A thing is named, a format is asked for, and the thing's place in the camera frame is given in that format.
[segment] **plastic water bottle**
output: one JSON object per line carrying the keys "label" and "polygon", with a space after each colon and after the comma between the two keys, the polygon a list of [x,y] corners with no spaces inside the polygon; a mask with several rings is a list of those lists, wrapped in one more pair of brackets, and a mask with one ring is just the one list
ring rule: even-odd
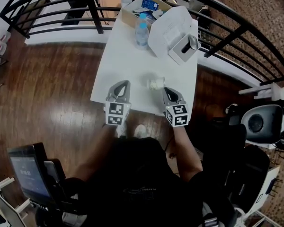
{"label": "plastic water bottle", "polygon": [[138,49],[145,50],[147,48],[148,36],[146,14],[141,13],[136,24],[136,44]]}

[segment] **wooden floor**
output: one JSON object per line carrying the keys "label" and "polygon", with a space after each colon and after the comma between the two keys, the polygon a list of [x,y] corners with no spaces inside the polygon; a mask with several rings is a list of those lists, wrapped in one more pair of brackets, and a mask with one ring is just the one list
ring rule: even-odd
{"label": "wooden floor", "polygon": [[[14,177],[7,148],[43,142],[48,157],[60,159],[66,176],[87,152],[104,122],[103,106],[90,101],[104,44],[43,44],[25,46],[13,33],[0,68],[0,181]],[[198,67],[191,134],[206,114],[221,114],[231,103],[248,103],[239,96],[246,85]],[[132,129],[143,123],[163,147],[171,137],[167,121],[132,111]],[[3,190],[8,202],[24,201],[18,183]]]}

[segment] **white cube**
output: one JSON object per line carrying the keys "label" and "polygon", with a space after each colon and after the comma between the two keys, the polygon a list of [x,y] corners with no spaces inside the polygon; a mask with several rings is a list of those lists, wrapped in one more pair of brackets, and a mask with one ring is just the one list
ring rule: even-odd
{"label": "white cube", "polygon": [[187,104],[179,104],[165,107],[165,117],[172,127],[185,126],[189,123]]}
{"label": "white cube", "polygon": [[123,104],[116,102],[105,102],[105,123],[110,125],[121,125],[129,114],[131,104]]}

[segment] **table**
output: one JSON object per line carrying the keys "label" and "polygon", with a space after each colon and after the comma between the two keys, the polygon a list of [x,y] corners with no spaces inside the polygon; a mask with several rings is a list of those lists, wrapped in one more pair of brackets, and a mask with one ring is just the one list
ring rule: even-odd
{"label": "table", "polygon": [[[192,19],[191,34],[198,37],[198,22]],[[119,14],[96,75],[91,101],[104,103],[109,88],[121,80],[131,82],[131,109],[163,115],[162,92],[150,91],[147,79],[165,77],[165,85],[180,92],[192,112],[195,96],[198,52],[183,65],[178,65],[170,56],[159,59],[149,49],[135,48],[134,29],[121,20]]]}

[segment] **person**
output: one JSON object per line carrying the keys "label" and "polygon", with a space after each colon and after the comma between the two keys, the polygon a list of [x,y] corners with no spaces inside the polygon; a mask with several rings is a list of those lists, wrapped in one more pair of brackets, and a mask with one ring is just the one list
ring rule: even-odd
{"label": "person", "polygon": [[203,168],[185,128],[173,128],[180,177],[171,171],[159,142],[146,137],[144,125],[136,128],[133,138],[116,140],[115,132],[116,126],[104,125],[73,173],[89,186],[93,221],[162,223],[170,221],[159,214],[168,208],[191,226],[201,224]]}

